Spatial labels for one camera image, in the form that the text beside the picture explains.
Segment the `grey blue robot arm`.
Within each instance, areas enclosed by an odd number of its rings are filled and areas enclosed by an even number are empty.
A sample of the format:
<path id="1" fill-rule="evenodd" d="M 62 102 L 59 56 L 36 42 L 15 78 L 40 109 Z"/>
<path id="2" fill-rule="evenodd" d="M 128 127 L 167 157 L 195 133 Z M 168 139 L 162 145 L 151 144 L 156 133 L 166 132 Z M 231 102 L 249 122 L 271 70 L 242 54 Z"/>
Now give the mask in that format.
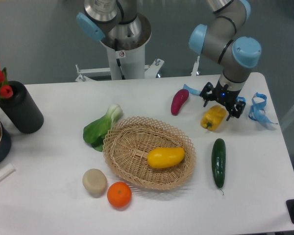
<path id="1" fill-rule="evenodd" d="M 206 84 L 200 96 L 205 102 L 216 101 L 224 106 L 230 117 L 239 118 L 245 102 L 238 96 L 262 49 L 251 37 L 234 39 L 250 15 L 246 0 L 210 0 L 208 4 L 215 20 L 193 30 L 189 48 L 221 65 L 223 71 L 217 84 Z M 87 0 L 76 21 L 86 35 L 106 48 L 113 80 L 147 77 L 145 46 L 151 37 L 151 26 L 137 11 L 136 1 Z"/>

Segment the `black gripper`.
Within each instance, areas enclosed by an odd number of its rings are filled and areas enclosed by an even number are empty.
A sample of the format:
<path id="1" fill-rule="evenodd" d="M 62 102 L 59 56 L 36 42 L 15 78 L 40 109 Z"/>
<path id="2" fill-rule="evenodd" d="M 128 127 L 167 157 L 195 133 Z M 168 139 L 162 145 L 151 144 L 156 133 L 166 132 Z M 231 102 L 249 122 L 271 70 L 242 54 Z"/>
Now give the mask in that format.
<path id="1" fill-rule="evenodd" d="M 209 101 L 215 100 L 219 104 L 226 107 L 228 111 L 228 117 L 226 121 L 229 121 L 231 117 L 239 118 L 245 109 L 246 102 L 243 100 L 237 100 L 241 89 L 233 90 L 230 88 L 232 83 L 222 84 L 217 82 L 214 88 L 213 84 L 208 82 L 200 92 L 199 96 L 203 99 L 203 107 L 206 107 Z"/>

